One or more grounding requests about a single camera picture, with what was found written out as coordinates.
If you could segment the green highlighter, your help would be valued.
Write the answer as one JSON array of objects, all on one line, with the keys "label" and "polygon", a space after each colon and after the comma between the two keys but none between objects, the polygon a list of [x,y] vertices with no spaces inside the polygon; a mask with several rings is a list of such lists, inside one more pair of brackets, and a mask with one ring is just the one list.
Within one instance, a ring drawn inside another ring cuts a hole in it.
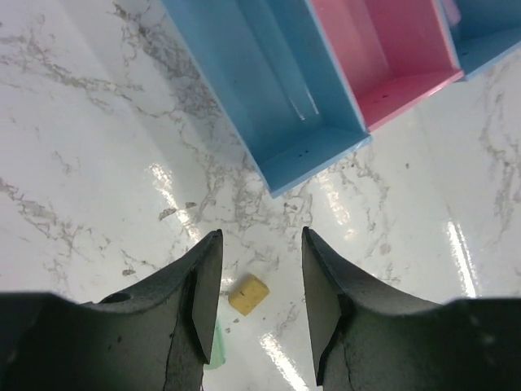
[{"label": "green highlighter", "polygon": [[209,364],[204,365],[205,371],[215,370],[225,364],[225,343],[221,330],[219,320],[216,320],[213,341],[212,341],[212,352]]}]

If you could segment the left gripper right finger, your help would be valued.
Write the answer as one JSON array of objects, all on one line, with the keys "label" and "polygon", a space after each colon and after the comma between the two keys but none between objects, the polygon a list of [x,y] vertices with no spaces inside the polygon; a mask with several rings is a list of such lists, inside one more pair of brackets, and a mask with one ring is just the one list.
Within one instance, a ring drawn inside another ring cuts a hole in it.
[{"label": "left gripper right finger", "polygon": [[344,259],[310,228],[302,272],[322,389],[519,389],[519,299],[423,300]]}]

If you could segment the tan eraser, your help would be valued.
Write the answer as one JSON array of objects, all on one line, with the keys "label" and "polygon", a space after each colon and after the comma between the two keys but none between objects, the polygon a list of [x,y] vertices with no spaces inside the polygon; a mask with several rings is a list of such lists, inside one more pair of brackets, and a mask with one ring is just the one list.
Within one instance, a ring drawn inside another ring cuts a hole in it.
[{"label": "tan eraser", "polygon": [[228,302],[242,316],[248,316],[268,295],[268,286],[255,275],[249,274],[231,292]]}]

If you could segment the pink bin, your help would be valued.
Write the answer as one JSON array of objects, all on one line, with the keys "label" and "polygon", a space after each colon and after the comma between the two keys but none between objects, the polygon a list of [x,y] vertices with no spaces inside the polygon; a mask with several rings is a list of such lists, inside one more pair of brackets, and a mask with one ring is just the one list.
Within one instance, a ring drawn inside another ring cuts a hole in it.
[{"label": "pink bin", "polygon": [[315,1],[313,8],[369,131],[463,75],[439,1]]}]

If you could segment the light blue bin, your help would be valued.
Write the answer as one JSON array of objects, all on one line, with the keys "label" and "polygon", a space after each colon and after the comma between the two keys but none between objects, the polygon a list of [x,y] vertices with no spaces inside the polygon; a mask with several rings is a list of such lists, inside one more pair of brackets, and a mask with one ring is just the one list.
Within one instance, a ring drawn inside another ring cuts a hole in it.
[{"label": "light blue bin", "polygon": [[311,2],[164,5],[272,197],[370,141]]}]

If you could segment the medium blue bin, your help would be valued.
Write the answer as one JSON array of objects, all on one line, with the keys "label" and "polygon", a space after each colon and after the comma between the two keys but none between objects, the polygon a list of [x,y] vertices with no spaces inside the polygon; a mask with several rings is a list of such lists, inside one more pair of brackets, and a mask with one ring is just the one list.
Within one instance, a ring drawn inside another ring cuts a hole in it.
[{"label": "medium blue bin", "polygon": [[520,0],[443,1],[463,80],[520,47]]}]

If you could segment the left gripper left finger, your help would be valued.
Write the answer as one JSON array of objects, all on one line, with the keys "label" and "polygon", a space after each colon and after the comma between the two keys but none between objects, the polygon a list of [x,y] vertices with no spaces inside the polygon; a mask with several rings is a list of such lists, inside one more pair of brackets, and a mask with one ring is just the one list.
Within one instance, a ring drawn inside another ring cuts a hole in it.
[{"label": "left gripper left finger", "polygon": [[211,360],[223,235],[98,303],[1,296],[4,390],[197,390]]}]

